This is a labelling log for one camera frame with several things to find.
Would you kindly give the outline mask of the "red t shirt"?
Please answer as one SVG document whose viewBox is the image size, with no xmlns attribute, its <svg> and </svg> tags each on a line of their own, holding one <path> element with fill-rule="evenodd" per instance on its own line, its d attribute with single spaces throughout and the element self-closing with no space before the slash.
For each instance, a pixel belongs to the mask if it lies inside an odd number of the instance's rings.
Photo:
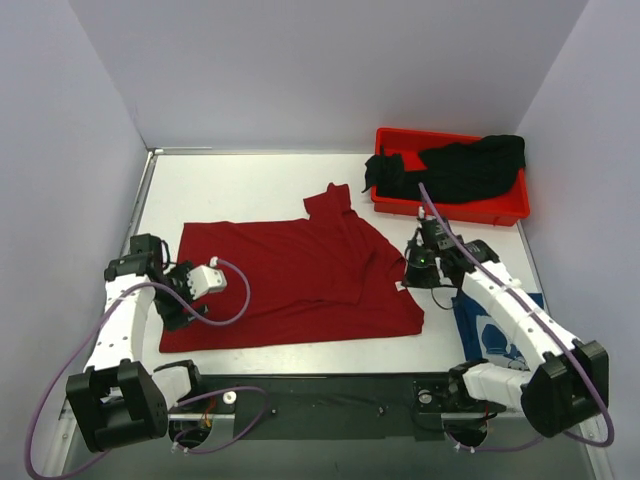
<svg viewBox="0 0 640 480">
<path fill-rule="evenodd" d="M 200 305 L 207 320 L 163 331 L 159 350 L 253 348 L 417 335 L 424 312 L 401 288 L 403 255 L 351 205 L 348 185 L 304 201 L 306 217 L 187 223 L 178 260 L 217 256 L 227 286 Z"/>
</svg>

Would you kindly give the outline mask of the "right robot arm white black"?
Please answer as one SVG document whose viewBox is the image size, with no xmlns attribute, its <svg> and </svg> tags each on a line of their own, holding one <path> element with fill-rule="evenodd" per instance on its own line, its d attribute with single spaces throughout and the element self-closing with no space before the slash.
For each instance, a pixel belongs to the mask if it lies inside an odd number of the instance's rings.
<svg viewBox="0 0 640 480">
<path fill-rule="evenodd" d="M 449 371 L 446 396 L 458 409 L 488 401 L 523 412 L 552 438 L 609 406 L 609 355 L 553 320 L 482 240 L 464 243 L 445 221 L 421 219 L 405 250 L 409 288 L 451 286 L 482 307 L 519 353 L 520 368 L 480 357 Z"/>
</svg>

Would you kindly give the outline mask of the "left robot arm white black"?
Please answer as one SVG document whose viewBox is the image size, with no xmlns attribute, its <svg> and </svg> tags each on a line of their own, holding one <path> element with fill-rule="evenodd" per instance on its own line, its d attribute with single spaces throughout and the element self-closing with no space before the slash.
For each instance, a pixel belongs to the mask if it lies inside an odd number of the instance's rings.
<svg viewBox="0 0 640 480">
<path fill-rule="evenodd" d="M 189 326 L 187 308 L 224 290 L 224 274 L 186 261 L 166 268 L 166 244 L 151 234 L 129 240 L 126 255 L 104 271 L 107 319 L 82 373 L 66 383 L 66 397 L 87 448 L 106 452 L 163 437 L 169 412 L 199 409 L 206 388 L 194 362 L 182 360 L 149 370 L 142 362 L 143 337 L 152 312 L 171 331 Z"/>
</svg>

